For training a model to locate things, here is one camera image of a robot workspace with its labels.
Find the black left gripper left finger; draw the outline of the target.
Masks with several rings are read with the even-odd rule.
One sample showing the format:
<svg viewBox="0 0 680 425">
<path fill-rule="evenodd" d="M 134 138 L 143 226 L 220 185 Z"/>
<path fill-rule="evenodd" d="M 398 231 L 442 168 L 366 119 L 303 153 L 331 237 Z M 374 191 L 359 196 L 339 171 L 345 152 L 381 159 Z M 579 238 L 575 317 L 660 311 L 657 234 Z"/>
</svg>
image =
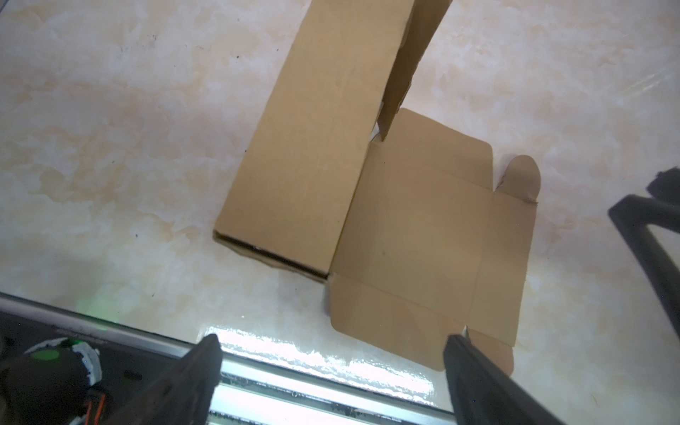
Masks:
<svg viewBox="0 0 680 425">
<path fill-rule="evenodd" d="M 203 338 L 106 424 L 206 424 L 221 382 L 223 355 L 217 336 Z"/>
</svg>

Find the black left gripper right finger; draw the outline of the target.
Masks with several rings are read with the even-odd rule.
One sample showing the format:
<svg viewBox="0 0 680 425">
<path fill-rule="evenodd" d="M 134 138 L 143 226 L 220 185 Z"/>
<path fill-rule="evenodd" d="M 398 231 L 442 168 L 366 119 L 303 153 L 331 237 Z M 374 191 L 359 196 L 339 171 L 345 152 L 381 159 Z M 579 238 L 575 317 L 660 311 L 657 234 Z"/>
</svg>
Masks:
<svg viewBox="0 0 680 425">
<path fill-rule="evenodd" d="M 443 359 L 458 424 L 561 423 L 464 336 L 448 338 Z"/>
</svg>

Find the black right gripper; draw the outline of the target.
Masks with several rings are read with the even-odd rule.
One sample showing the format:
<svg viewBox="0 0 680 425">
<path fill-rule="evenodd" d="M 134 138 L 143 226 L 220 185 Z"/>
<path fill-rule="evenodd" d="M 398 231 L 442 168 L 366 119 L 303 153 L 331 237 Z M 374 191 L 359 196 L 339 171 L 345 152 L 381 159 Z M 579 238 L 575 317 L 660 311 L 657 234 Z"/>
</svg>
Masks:
<svg viewBox="0 0 680 425">
<path fill-rule="evenodd" d="M 649 230 L 679 232 L 680 169 L 659 172 L 647 188 L 653 198 L 629 195 L 609 218 L 644 270 L 674 331 L 679 331 L 679 268 Z"/>
</svg>

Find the brown cardboard box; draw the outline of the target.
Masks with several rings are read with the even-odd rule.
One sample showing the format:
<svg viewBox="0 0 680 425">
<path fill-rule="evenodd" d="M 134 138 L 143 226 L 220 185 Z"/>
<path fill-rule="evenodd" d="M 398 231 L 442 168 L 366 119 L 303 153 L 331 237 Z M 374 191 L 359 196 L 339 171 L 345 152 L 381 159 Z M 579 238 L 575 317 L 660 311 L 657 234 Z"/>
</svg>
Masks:
<svg viewBox="0 0 680 425">
<path fill-rule="evenodd" d="M 333 328 L 437 371 L 449 336 L 511 374 L 541 175 L 405 108 L 446 1 L 314 1 L 214 226 L 329 282 Z"/>
</svg>

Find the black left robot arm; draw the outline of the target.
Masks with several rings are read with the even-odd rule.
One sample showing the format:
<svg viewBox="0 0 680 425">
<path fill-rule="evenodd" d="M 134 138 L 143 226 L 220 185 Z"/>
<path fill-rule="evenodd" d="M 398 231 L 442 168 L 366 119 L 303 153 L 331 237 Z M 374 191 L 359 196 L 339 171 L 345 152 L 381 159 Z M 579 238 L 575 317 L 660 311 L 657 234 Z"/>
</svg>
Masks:
<svg viewBox="0 0 680 425">
<path fill-rule="evenodd" d="M 89 345 L 64 339 L 1 363 L 3 424 L 101 422 L 88 400 L 96 353 Z M 538 404 L 467 338 L 449 336 L 443 354 L 449 393 L 460 424 L 558 424 L 560 419 Z M 107 419 L 109 424 L 203 424 L 218 384 L 221 347 L 217 336 L 194 348 Z"/>
</svg>

